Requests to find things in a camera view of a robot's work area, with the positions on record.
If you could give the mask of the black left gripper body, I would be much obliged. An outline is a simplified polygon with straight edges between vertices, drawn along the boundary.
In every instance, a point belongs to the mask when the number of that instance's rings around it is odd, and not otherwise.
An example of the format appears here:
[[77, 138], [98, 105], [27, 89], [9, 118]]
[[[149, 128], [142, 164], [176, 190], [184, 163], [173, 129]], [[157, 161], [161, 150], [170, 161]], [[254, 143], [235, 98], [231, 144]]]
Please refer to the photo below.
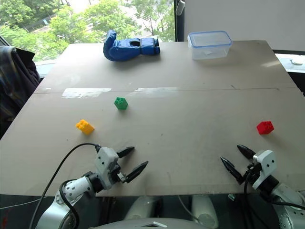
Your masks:
[[114, 165], [114, 168], [110, 171], [110, 178], [112, 184], [116, 184], [118, 182], [125, 183], [126, 176], [121, 172], [121, 167], [118, 163]]

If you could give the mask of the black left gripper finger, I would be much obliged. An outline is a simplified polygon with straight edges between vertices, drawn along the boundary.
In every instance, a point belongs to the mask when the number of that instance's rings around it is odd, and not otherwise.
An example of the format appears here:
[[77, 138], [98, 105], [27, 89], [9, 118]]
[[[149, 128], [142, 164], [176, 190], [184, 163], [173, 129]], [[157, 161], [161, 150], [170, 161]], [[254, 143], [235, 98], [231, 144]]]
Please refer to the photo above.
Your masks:
[[131, 153], [134, 149], [135, 149], [135, 147], [133, 147], [133, 146], [126, 147], [126, 148], [124, 148], [122, 150], [119, 150], [117, 152], [117, 155], [118, 155], [119, 158], [125, 157], [129, 153]]
[[136, 168], [134, 168], [133, 171], [126, 176], [125, 182], [130, 183], [136, 177], [138, 177], [139, 174], [142, 173], [142, 171], [146, 168], [147, 164], [148, 164], [148, 161], [145, 161], [145, 162], [141, 163], [140, 165], [138, 165]]

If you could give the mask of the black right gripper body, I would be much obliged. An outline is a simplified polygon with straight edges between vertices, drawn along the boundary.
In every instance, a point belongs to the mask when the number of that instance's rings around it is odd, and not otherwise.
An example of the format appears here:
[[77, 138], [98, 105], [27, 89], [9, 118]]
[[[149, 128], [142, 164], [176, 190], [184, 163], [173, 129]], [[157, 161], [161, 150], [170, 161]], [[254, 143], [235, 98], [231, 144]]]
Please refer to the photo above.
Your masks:
[[262, 166], [260, 163], [252, 162], [247, 166], [247, 170], [244, 174], [244, 182], [248, 184], [254, 184], [254, 182], [259, 178]]

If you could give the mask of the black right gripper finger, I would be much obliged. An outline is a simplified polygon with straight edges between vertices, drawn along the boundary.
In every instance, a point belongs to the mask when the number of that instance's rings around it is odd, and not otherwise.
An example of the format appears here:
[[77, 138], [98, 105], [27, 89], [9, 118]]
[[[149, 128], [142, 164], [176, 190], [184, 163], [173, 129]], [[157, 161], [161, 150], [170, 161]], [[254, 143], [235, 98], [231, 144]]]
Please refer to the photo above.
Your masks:
[[255, 155], [255, 152], [253, 150], [244, 145], [237, 145], [237, 148], [247, 159], [253, 159]]
[[236, 181], [239, 184], [242, 184], [244, 182], [244, 176], [242, 176], [236, 169], [235, 166], [226, 158], [224, 157], [220, 157], [223, 165], [225, 166], [225, 168], [229, 171], [229, 173], [236, 179]]

